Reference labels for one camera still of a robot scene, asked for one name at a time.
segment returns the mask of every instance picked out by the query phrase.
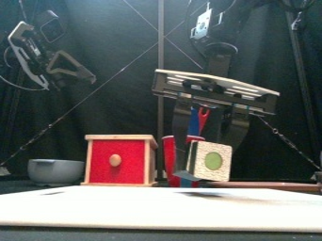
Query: black curtain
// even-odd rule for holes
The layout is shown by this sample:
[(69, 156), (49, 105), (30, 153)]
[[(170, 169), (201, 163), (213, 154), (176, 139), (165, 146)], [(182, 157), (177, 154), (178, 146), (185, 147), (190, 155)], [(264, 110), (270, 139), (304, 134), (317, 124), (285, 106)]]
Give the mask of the black curtain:
[[(197, 6), (205, 4), (205, 1), (193, 2)], [(252, 11), (237, 39), (240, 53), (233, 60), (230, 77), (281, 92), (277, 115), (266, 117), (266, 121), (304, 153), (316, 156), (286, 12), (277, 1), (266, 2)], [(5, 19), (2, 30), (11, 32), (23, 17), (18, 3), (5, 3), (2, 13), (19, 13), (0, 14)], [(25, 3), (29, 16), (37, 16), (46, 8), (59, 15), (66, 34), (54, 47), (66, 50), (85, 64), (97, 75), (97, 82), (93, 85), (77, 83), (61, 91), (23, 91), (2, 83), (0, 131), (6, 134), (2, 136), (3, 159), (49, 124), (65, 117), (9, 162), (15, 174), (27, 173), (31, 158), (86, 161), (87, 134), (150, 134), (157, 137), (158, 133), (158, 98), (152, 91), (154, 71), (160, 66), (158, 1), (30, 0)], [(205, 60), (192, 47), (188, 24), (184, 22), (188, 4), (188, 0), (165, 1), (164, 66), (169, 70), (204, 72)], [(321, 131), (321, 55), (317, 53), (321, 52), (321, 36), (316, 33), (321, 25), (317, 24), (321, 23), (319, 12), (321, 3), (307, 13), (308, 28), (301, 32), (301, 41), (311, 76), (315, 121)], [(13, 70), (5, 65), (2, 74), (14, 82), (19, 80), (18, 67)], [(22, 81), (26, 86), (37, 88), (27, 76), (21, 77)], [(14, 120), (9, 120), (14, 104), (15, 116)], [(172, 135), (173, 110), (174, 101), (165, 99), (165, 135)], [(298, 152), (281, 141), (260, 119), (252, 118), (248, 137), (233, 157), (232, 179), (309, 180), (313, 172), (315, 167)]]

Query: cable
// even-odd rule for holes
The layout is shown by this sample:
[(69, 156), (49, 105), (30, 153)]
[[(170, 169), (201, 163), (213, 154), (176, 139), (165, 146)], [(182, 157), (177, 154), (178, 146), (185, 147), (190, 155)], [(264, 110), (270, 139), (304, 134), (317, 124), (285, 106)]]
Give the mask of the cable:
[(13, 68), (11, 64), (10, 64), (9, 61), (7, 61), (7, 55), (9, 55), (10, 49), (11, 49), (11, 46), (9, 46), (9, 48), (6, 49), (6, 52), (5, 52), (5, 61), (6, 61), (6, 65), (7, 65), (10, 68)]
[(27, 91), (41, 91), (41, 90), (46, 90), (45, 88), (37, 89), (37, 88), (25, 88), (25, 87), (21, 87), (21, 86), (15, 85), (10, 80), (7, 80), (2, 75), (0, 75), (0, 79), (2, 79), (9, 85), (11, 85), (13, 87), (19, 88), (19, 89), (23, 89), (23, 90), (27, 90)]

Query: red wooden box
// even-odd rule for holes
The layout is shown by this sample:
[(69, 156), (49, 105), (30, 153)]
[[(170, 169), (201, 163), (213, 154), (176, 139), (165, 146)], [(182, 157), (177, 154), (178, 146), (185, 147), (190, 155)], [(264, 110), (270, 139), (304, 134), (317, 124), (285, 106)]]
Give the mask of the red wooden box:
[(89, 151), (83, 185), (156, 183), (157, 141), (150, 135), (87, 135)]

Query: gray bowl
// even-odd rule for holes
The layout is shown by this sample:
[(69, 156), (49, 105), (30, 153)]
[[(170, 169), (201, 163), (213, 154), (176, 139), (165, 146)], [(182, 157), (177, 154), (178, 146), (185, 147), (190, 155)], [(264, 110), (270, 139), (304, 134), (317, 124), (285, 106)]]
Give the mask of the gray bowl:
[(63, 186), (79, 181), (85, 162), (55, 159), (31, 159), (29, 175), (37, 185)]

